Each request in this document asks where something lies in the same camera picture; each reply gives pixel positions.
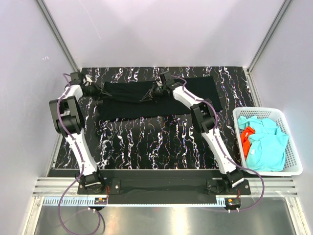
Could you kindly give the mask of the black t shirt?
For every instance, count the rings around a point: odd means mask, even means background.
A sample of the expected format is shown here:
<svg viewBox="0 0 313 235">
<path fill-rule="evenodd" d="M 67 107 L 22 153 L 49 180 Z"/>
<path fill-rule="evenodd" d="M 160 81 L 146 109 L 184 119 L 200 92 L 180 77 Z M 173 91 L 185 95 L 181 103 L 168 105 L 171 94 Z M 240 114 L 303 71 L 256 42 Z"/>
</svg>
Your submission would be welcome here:
<svg viewBox="0 0 313 235">
<path fill-rule="evenodd" d="M 106 83 L 105 90 L 112 95 L 97 104 L 101 120 L 153 118 L 157 116 L 190 114 L 190 109 L 172 96 L 140 102 L 152 87 L 152 81 Z M 199 98 L 209 98 L 216 112 L 223 110 L 212 76 L 188 78 L 186 89 Z"/>
</svg>

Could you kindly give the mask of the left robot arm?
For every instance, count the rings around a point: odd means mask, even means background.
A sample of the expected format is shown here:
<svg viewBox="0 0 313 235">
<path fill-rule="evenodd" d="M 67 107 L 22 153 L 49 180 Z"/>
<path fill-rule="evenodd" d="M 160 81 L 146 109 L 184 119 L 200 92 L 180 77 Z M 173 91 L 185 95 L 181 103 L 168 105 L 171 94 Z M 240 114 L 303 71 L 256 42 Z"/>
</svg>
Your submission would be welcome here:
<svg viewBox="0 0 313 235">
<path fill-rule="evenodd" d="M 80 173 L 76 177 L 81 192 L 100 194 L 106 190 L 106 182 L 92 157 L 85 139 L 85 119 L 78 101 L 83 97 L 95 100 L 111 98 L 112 95 L 98 86 L 89 75 L 77 71 L 63 74 L 67 81 L 62 95 L 49 101 L 53 124 L 69 144 Z"/>
</svg>

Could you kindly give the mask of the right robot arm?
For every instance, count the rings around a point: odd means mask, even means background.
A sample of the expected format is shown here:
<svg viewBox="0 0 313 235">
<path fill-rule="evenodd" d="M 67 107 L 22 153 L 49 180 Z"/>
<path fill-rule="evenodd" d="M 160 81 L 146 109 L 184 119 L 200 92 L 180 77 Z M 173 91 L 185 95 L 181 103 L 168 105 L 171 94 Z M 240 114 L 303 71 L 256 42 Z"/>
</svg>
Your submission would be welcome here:
<svg viewBox="0 0 313 235">
<path fill-rule="evenodd" d="M 222 140 L 215 108 L 208 99 L 200 98 L 190 92 L 186 85 L 185 79 L 166 71 L 152 83 L 151 88 L 140 102 L 155 101 L 157 97 L 172 96 L 176 101 L 189 108 L 194 129 L 208 143 L 218 163 L 224 190 L 237 189 L 243 183 L 244 176 L 240 167 L 233 162 Z"/>
</svg>

